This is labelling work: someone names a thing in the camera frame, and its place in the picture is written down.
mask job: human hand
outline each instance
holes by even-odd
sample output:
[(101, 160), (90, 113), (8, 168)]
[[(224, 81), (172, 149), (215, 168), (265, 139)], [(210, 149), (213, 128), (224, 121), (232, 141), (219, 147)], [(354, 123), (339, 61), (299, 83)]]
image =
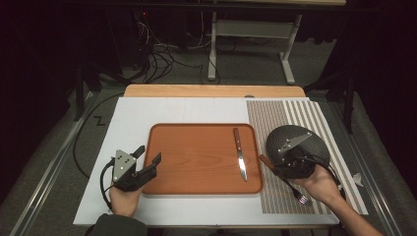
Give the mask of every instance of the human hand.
[(293, 183), (303, 187), (311, 197), (325, 205), (342, 198), (330, 174), (320, 165), (316, 165), (315, 171), (309, 178), (295, 179)]
[(114, 214), (132, 217), (138, 208), (142, 188), (134, 192), (123, 192), (116, 187), (110, 188), (110, 201)]

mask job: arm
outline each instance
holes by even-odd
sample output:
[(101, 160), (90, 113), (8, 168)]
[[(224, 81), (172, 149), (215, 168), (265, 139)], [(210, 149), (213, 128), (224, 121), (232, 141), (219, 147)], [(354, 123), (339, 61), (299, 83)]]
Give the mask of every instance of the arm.
[(294, 183), (301, 185), (314, 199), (328, 206), (349, 235), (382, 235), (344, 200), (331, 176), (321, 166), (317, 165), (309, 178), (297, 179)]
[(110, 201), (113, 214), (103, 214), (94, 226), (90, 235), (136, 235), (148, 234), (147, 227), (132, 218), (138, 208), (142, 188), (135, 192), (123, 192), (117, 188), (110, 188)]

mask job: knife handle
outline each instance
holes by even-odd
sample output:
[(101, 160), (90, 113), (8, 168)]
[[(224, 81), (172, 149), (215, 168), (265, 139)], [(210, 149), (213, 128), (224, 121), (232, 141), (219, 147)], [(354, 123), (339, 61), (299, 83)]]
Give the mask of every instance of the knife handle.
[(242, 150), (242, 146), (240, 145), (239, 129), (233, 128), (233, 133), (235, 135), (235, 141), (236, 141), (237, 149)]

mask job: table leg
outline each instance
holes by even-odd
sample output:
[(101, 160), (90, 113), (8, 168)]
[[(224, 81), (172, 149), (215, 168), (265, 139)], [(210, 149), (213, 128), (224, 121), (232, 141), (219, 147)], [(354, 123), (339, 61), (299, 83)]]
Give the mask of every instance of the table leg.
[(288, 45), (285, 52), (279, 53), (282, 69), (284, 70), (285, 79), (289, 85), (294, 85), (295, 80), (294, 76), (292, 75), (291, 67), (289, 66), (288, 57), (289, 53), (291, 52), (292, 45), (294, 44), (295, 36), (297, 35), (297, 31), (300, 28), (302, 15), (297, 15), (294, 21), (294, 25), (291, 28), (291, 33), (288, 37)]
[(208, 58), (208, 80), (214, 81), (215, 80), (215, 59), (216, 59), (216, 52), (215, 52), (215, 38), (216, 38), (216, 26), (217, 26), (217, 13), (212, 13), (212, 20), (211, 20), (211, 50), (209, 52)]

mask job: sleeve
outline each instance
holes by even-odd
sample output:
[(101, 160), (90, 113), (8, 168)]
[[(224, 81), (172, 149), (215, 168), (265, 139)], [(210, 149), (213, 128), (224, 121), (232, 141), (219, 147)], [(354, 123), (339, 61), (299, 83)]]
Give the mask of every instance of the sleeve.
[(103, 214), (89, 236), (146, 236), (147, 227), (137, 219), (117, 214)]

